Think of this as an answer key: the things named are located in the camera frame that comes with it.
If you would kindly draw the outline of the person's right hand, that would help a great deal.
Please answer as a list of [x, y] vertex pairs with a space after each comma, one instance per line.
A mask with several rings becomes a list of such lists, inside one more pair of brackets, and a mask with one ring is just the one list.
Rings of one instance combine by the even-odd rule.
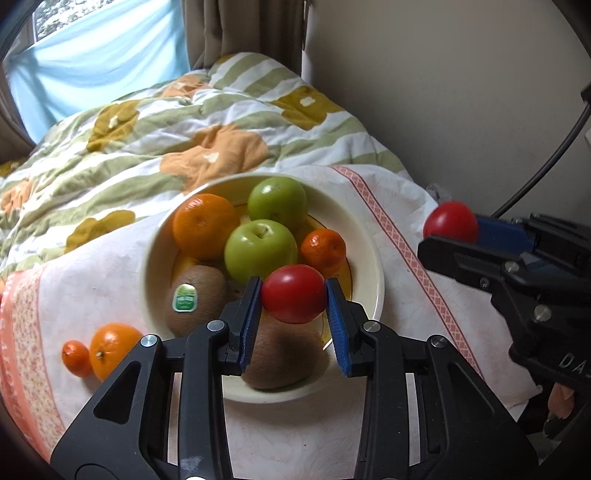
[[574, 404], [574, 390], [555, 383], [548, 400], [549, 412], [560, 419], [566, 419], [571, 415]]

